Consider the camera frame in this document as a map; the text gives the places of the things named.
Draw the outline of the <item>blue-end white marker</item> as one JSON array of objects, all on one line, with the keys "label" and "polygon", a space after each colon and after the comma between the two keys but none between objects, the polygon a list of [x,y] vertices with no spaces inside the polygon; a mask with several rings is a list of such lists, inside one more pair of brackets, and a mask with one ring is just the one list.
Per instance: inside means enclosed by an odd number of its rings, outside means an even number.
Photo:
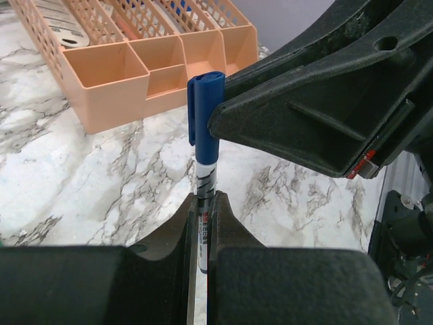
[{"label": "blue-end white marker", "polygon": [[196,195],[198,197],[198,266],[204,274],[208,270],[208,220],[210,203],[215,195],[217,163],[196,163]]}]

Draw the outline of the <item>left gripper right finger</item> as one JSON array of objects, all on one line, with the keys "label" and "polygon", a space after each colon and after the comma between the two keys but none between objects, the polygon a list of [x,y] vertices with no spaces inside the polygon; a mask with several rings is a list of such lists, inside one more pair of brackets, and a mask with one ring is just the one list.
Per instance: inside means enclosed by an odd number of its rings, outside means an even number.
[{"label": "left gripper right finger", "polygon": [[260,243],[217,192],[210,208],[209,324],[393,324],[381,273],[361,251]]}]

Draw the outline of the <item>blue pen cap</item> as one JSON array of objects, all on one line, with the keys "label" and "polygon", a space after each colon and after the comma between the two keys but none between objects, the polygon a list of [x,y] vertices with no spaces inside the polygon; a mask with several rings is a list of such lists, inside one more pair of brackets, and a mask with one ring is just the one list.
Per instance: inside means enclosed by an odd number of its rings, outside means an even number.
[{"label": "blue pen cap", "polygon": [[196,160],[214,164],[219,157],[219,139],[211,136],[208,122],[214,109],[223,102],[225,74],[207,72],[187,83],[187,118],[189,143],[196,148]]}]

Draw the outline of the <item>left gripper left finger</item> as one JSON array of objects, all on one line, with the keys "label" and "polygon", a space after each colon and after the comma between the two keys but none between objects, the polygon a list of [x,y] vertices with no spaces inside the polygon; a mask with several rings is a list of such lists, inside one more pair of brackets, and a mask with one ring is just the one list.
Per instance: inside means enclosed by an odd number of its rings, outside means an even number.
[{"label": "left gripper left finger", "polygon": [[192,324],[196,197],[131,246],[4,246],[2,324]]}]

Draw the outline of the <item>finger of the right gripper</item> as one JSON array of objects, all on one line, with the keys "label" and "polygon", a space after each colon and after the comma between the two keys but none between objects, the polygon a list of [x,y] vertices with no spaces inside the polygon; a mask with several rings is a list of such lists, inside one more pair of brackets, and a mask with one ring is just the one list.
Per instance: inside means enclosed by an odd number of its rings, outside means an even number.
[{"label": "finger of the right gripper", "polygon": [[210,133],[330,177],[432,151],[432,21],[383,20],[343,44],[288,47],[226,82]]},{"label": "finger of the right gripper", "polygon": [[270,56],[242,69],[225,82],[225,97],[281,93],[307,77],[303,71],[373,30],[379,23],[401,15],[432,23],[431,1],[335,1],[310,27]]}]

